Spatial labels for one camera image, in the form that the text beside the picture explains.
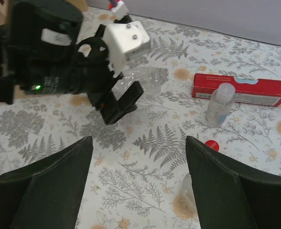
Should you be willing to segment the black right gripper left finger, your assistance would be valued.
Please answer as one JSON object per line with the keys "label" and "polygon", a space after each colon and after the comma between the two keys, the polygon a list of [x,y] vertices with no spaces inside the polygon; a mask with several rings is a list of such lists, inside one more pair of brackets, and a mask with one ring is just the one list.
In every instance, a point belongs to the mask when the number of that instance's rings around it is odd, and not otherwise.
{"label": "black right gripper left finger", "polygon": [[0,229],[73,229],[92,154],[93,139],[84,137],[0,175]]}

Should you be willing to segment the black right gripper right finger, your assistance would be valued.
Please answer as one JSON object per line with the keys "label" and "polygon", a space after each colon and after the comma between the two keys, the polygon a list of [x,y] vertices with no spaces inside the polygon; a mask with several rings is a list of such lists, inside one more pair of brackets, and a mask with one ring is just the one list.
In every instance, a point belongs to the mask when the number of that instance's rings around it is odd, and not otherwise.
{"label": "black right gripper right finger", "polygon": [[250,167],[192,136],[186,157],[203,229],[281,229],[281,176]]}

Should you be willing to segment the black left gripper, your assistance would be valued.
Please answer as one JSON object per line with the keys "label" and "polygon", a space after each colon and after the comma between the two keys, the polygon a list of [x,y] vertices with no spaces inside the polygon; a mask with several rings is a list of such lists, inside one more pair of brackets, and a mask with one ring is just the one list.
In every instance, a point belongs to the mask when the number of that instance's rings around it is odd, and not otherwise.
{"label": "black left gripper", "polygon": [[117,80],[113,78],[114,71],[109,69],[109,48],[102,40],[105,29],[105,25],[99,25],[94,36],[82,40],[76,46],[77,49],[86,44],[91,47],[87,56],[77,52],[75,64],[82,73],[82,82],[77,93],[86,93],[92,106],[100,111],[104,123],[113,125],[136,109],[135,103],[143,95],[144,90],[140,82],[135,81],[119,100],[113,92],[110,92]]}

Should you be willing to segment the clear bottle with white cap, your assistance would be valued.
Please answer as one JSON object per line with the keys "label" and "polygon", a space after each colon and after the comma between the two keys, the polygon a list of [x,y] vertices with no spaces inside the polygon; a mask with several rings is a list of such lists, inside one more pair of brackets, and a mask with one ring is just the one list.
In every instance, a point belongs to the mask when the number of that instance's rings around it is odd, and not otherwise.
{"label": "clear bottle with white cap", "polygon": [[123,78],[119,80],[112,91],[117,98],[120,98],[124,92],[135,81],[139,81],[144,94],[143,97],[155,97],[161,92],[161,79],[158,69],[155,67],[137,67],[123,71]]}

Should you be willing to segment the red bottle cap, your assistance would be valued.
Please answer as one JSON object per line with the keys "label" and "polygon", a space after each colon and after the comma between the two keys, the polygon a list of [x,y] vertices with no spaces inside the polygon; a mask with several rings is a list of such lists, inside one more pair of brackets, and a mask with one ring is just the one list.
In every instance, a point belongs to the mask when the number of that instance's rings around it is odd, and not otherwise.
{"label": "red bottle cap", "polygon": [[219,151],[220,147],[217,141],[215,140],[208,140],[205,142],[205,145],[209,146],[210,148],[212,148],[215,151]]}

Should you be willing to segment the clear bottle with red cap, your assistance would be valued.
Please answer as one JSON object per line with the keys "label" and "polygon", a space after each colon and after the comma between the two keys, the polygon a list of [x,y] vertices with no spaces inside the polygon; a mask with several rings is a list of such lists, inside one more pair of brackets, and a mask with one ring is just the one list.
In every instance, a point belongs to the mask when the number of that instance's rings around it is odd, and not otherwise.
{"label": "clear bottle with red cap", "polygon": [[191,207],[195,205],[194,193],[192,188],[191,175],[186,174],[182,180],[181,194],[185,202]]}

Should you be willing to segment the small white bottle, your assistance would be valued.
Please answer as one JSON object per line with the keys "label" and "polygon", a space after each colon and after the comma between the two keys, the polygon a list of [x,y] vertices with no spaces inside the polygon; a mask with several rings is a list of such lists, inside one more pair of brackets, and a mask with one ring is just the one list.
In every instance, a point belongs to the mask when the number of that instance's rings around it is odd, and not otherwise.
{"label": "small white bottle", "polygon": [[212,95],[208,104],[205,120],[210,127],[219,128],[225,122],[235,102],[235,87],[222,83]]}

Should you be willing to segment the floral patterned table mat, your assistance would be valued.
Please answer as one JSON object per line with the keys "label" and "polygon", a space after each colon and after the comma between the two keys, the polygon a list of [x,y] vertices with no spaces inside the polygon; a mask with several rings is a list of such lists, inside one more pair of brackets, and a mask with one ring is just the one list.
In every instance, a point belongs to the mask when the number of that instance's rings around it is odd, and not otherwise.
{"label": "floral patterned table mat", "polygon": [[198,229],[180,194],[188,173],[185,140],[215,140],[220,152],[281,176],[281,106],[234,104],[220,128],[205,122],[208,101],[191,96],[197,73],[281,80],[281,48],[153,19],[148,55],[129,69],[153,67],[161,92],[140,98],[115,125],[103,123],[84,95],[0,104],[0,175],[91,136],[94,152],[78,229]]}

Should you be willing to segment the red rectangular box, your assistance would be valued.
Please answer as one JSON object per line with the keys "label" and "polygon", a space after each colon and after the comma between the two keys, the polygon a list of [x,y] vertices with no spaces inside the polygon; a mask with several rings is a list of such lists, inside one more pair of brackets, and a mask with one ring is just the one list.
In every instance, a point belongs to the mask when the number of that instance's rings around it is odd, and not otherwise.
{"label": "red rectangular box", "polygon": [[281,104],[281,80],[239,79],[233,76],[197,73],[191,89],[193,98],[210,99],[222,83],[236,89],[236,102],[277,107]]}

